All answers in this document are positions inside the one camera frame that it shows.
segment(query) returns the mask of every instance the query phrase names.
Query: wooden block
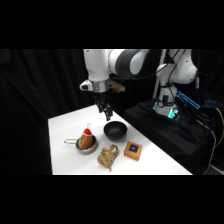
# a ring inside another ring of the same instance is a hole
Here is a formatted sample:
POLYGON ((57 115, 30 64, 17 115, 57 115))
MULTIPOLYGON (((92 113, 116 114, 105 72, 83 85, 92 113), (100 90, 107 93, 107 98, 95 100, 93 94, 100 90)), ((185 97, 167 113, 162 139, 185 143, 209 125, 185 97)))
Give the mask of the wooden block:
POLYGON ((141 145, 138 145, 138 144, 133 143, 133 142, 128 142, 128 144, 125 148, 125 151, 124 151, 124 155, 131 158, 131 159, 139 161, 141 150, 142 150, 141 145))
POLYGON ((113 80, 109 80, 110 89, 116 90, 117 93, 125 92, 125 87, 114 82, 113 80))

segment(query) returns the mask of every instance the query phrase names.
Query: white panel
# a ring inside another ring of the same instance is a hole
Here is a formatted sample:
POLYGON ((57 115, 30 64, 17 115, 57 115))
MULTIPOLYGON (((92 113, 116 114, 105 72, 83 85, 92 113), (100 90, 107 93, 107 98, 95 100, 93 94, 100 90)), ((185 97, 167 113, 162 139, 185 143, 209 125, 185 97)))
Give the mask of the white panel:
POLYGON ((126 49, 113 49, 109 56, 110 71, 117 75, 116 62, 120 54, 126 49))
POLYGON ((142 68, 145 56, 148 53, 149 49, 141 49, 131 60, 130 70, 133 75, 137 75, 142 68))
POLYGON ((89 80, 94 82, 109 79, 108 57, 112 49, 84 49, 89 80))

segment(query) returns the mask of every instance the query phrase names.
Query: rope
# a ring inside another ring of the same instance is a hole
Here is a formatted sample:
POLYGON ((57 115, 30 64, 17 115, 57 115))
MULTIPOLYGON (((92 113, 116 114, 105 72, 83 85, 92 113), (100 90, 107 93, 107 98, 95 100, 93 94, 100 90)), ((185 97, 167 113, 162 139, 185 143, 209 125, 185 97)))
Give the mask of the rope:
POLYGON ((111 171, 111 166, 119 153, 119 149, 116 145, 112 145, 110 150, 103 148, 101 155, 99 155, 97 161, 99 164, 109 168, 111 171))

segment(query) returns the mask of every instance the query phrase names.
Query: black bowl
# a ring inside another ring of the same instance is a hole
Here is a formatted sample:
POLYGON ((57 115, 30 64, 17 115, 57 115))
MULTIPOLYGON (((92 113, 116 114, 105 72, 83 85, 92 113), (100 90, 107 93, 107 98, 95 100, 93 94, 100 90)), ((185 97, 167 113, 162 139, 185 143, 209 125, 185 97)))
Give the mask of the black bowl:
POLYGON ((113 121, 105 125, 104 133, 112 142, 122 142, 125 140, 128 128, 119 121, 113 121))

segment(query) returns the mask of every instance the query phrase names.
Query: strainer handle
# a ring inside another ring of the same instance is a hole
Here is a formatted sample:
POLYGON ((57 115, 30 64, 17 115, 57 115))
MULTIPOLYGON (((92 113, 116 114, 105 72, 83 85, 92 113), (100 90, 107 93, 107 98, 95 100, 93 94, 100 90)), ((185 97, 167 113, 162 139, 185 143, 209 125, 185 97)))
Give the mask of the strainer handle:
POLYGON ((78 140, 78 139, 67 139, 67 140, 64 141, 64 143, 65 143, 65 144, 71 144, 71 145, 72 145, 72 144, 76 144, 77 140, 78 140))

